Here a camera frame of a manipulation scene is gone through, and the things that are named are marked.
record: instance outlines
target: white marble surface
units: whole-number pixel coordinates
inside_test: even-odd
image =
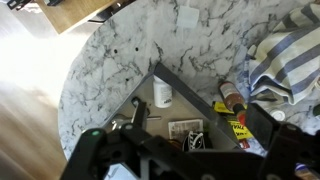
[[[176,26],[185,0],[138,0],[124,8],[89,38],[70,68],[59,106],[66,157],[81,131],[103,125],[158,61],[209,104],[220,100],[219,78],[237,82],[246,94],[241,73],[247,48],[303,3],[307,1],[191,0],[190,6],[200,10],[194,29]],[[314,92],[296,107],[283,107],[287,121],[310,133],[320,129],[309,113],[309,106],[320,103],[314,99],[318,95]],[[255,146],[251,151],[261,153]]]

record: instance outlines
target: striped fabric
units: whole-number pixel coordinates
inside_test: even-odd
[[[320,77],[320,5],[291,11],[246,57],[253,100],[296,104]]]

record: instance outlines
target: white pill bottle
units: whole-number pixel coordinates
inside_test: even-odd
[[[157,76],[154,76],[153,94],[156,107],[167,108],[172,105],[172,87]]]

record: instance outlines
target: yellow label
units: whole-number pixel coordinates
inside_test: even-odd
[[[238,121],[228,121],[238,139],[247,139],[253,137],[247,127],[242,126]]]
[[[233,114],[233,111],[229,111],[223,102],[215,102],[213,109],[218,113]]]

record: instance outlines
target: screw hole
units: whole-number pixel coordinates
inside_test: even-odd
[[[118,159],[121,157],[121,155],[122,155],[122,153],[120,151],[115,151],[112,153],[112,158]]]

